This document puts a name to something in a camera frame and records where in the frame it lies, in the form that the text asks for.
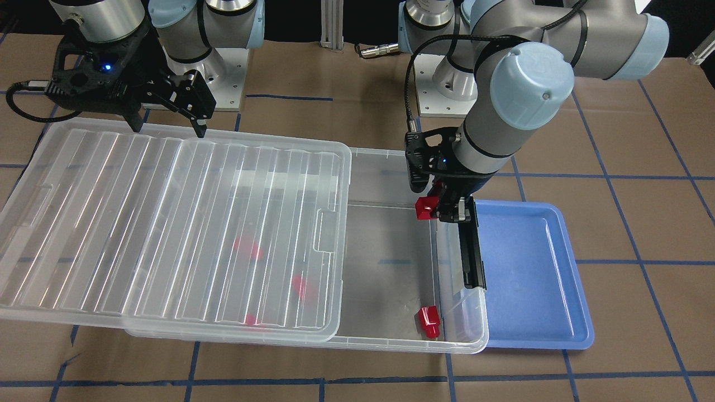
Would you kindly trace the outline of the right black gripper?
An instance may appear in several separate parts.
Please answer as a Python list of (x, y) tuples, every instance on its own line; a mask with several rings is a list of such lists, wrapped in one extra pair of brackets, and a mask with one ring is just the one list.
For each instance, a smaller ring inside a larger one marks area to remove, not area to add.
[(187, 118), (195, 135), (205, 137), (216, 99), (201, 71), (174, 75), (159, 55), (158, 34), (149, 20), (107, 43), (86, 39), (77, 20), (65, 20), (62, 26), (66, 34), (45, 89), (59, 107), (122, 116), (140, 133), (146, 112), (141, 105), (158, 104)]

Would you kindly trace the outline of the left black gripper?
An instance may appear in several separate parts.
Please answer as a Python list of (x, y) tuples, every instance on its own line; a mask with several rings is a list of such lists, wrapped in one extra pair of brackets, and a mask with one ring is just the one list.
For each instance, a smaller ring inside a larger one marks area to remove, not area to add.
[(462, 224), (475, 218), (471, 196), (485, 185), (497, 168), (471, 170), (457, 159), (454, 151), (456, 127), (444, 127), (404, 135), (404, 154), (408, 165), (409, 188), (421, 193), (432, 181), (431, 197), (437, 199), (431, 215)]

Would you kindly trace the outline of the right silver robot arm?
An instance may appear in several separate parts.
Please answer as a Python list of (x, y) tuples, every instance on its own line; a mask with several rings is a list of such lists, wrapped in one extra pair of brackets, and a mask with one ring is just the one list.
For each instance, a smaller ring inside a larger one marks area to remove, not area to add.
[(231, 88), (220, 49), (255, 49), (265, 38), (263, 1), (52, 1), (66, 34), (44, 94), (73, 116), (122, 117), (140, 109), (181, 114), (199, 138)]

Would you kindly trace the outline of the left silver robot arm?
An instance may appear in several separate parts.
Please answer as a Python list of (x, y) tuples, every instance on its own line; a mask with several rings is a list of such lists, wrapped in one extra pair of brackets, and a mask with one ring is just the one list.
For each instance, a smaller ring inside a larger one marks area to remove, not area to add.
[[(404, 76), (404, 135), (409, 186), (421, 221), (470, 222), (472, 194), (549, 123), (576, 77), (637, 80), (664, 58), (668, 23), (631, 1), (404, 1), (398, 45), (409, 54)], [(438, 54), (475, 81), (463, 122), (421, 132), (409, 106), (419, 54)]]

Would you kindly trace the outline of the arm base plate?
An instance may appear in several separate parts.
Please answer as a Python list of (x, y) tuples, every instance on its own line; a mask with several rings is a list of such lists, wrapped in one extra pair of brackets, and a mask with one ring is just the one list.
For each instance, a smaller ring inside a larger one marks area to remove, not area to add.
[(455, 69), (444, 56), (419, 55), (414, 81), (421, 117), (463, 118), (478, 97), (472, 73)]
[(201, 72), (216, 100), (217, 112), (240, 111), (250, 53), (250, 49), (243, 48), (213, 48), (202, 60), (182, 64), (169, 57), (166, 48), (163, 48), (164, 61), (174, 74), (185, 73), (190, 69)]

